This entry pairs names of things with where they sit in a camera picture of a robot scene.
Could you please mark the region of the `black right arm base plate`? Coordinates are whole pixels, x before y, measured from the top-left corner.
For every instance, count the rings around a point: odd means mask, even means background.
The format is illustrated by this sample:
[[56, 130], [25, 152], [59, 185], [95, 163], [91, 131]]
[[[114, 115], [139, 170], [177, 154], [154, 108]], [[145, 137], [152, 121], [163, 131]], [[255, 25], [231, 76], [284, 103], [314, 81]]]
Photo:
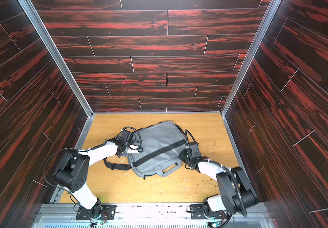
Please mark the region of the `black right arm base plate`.
[[224, 220], [227, 218], [225, 213], [222, 211], [205, 214], [205, 209], [202, 204], [191, 204], [187, 208], [187, 212], [190, 213], [191, 219], [193, 220]]

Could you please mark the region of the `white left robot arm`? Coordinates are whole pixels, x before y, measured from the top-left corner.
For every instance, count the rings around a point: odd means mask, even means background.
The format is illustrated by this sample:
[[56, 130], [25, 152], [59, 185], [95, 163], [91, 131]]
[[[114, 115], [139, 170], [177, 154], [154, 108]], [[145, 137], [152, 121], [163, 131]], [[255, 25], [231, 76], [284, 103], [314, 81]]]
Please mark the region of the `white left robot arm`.
[[127, 171], [130, 165], [122, 163], [110, 163], [106, 159], [116, 155], [120, 149], [128, 153], [141, 153], [142, 148], [136, 145], [126, 146], [105, 141], [103, 144], [86, 149], [76, 150], [65, 148], [62, 159], [53, 174], [54, 180], [63, 188], [70, 192], [78, 201], [81, 208], [86, 210], [92, 218], [98, 218], [102, 212], [101, 201], [96, 197], [87, 185], [87, 175], [89, 167], [98, 161], [104, 161], [106, 167], [111, 170]]

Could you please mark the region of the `grey zippered laptop bag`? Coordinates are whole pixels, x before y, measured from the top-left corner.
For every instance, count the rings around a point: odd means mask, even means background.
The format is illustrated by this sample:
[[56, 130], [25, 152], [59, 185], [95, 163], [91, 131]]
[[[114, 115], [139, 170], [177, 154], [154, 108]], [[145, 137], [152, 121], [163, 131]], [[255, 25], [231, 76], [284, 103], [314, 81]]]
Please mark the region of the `grey zippered laptop bag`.
[[182, 166], [180, 153], [186, 149], [182, 128], [171, 121], [160, 122], [133, 132], [132, 141], [141, 153], [128, 154], [128, 165], [138, 177], [166, 177]]

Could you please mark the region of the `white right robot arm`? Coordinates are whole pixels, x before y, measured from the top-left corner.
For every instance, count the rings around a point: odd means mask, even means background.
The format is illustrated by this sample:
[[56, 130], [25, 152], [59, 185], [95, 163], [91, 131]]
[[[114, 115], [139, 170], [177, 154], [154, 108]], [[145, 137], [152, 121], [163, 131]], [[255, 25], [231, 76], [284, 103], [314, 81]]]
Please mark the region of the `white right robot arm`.
[[203, 211], [206, 216], [224, 211], [229, 214], [240, 213], [247, 216], [247, 208], [258, 203], [258, 197], [247, 175], [240, 167], [227, 168], [207, 157], [194, 157], [183, 150], [179, 159], [186, 168], [196, 170], [214, 179], [220, 193], [203, 200]]

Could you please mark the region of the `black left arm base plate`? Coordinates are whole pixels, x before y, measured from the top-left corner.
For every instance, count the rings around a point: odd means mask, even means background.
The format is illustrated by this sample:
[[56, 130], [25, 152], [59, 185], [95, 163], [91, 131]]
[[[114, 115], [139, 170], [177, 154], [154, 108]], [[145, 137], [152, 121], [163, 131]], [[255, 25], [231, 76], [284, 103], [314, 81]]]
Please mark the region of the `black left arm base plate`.
[[87, 210], [83, 207], [79, 207], [76, 220], [113, 220], [116, 212], [116, 205], [114, 204], [101, 204], [100, 206], [94, 206], [92, 209]]

